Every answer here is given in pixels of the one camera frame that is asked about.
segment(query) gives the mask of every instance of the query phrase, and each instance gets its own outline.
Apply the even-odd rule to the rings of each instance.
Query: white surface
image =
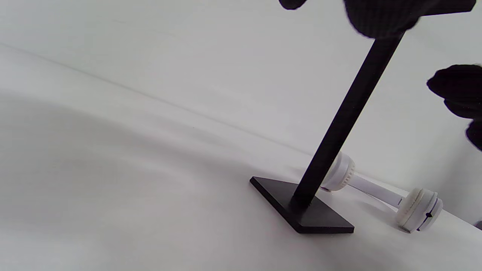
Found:
[[[248,183],[309,155],[0,47],[0,266],[30,271],[480,270],[482,231],[425,233],[347,187],[354,234],[297,234]]]
[[[313,154],[371,41],[341,0],[0,0],[0,42]],[[397,187],[439,191],[475,222],[482,153],[425,81],[482,61],[482,6],[406,34],[344,151]],[[459,164],[472,152],[471,161]]]

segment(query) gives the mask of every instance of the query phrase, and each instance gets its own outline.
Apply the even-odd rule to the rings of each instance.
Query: white headphones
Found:
[[[346,154],[339,153],[328,170],[321,188],[337,191],[347,184],[398,208],[395,220],[403,229],[413,232],[428,229],[443,208],[438,193],[415,188],[406,198],[355,174],[355,163]]]

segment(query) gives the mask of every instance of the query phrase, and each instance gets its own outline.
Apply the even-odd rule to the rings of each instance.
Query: headphone stand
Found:
[[[426,15],[469,12],[475,0],[441,0]],[[333,118],[299,185],[252,177],[252,185],[298,233],[352,233],[355,227],[315,197],[323,178],[355,125],[395,53],[403,33],[376,39]]]

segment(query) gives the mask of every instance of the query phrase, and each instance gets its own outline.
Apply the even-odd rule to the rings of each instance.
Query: square base plate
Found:
[[[252,177],[250,182],[298,233],[352,233],[355,227],[317,197],[308,208],[292,201],[297,184]]]

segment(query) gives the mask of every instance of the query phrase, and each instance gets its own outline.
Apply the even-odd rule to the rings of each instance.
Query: black glove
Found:
[[[306,0],[280,0],[288,10]],[[344,0],[348,18],[355,29],[370,38],[399,35],[412,28],[439,0]]]
[[[437,71],[427,86],[445,99],[445,105],[453,114],[473,119],[465,134],[472,144],[482,150],[482,67],[450,66]]]

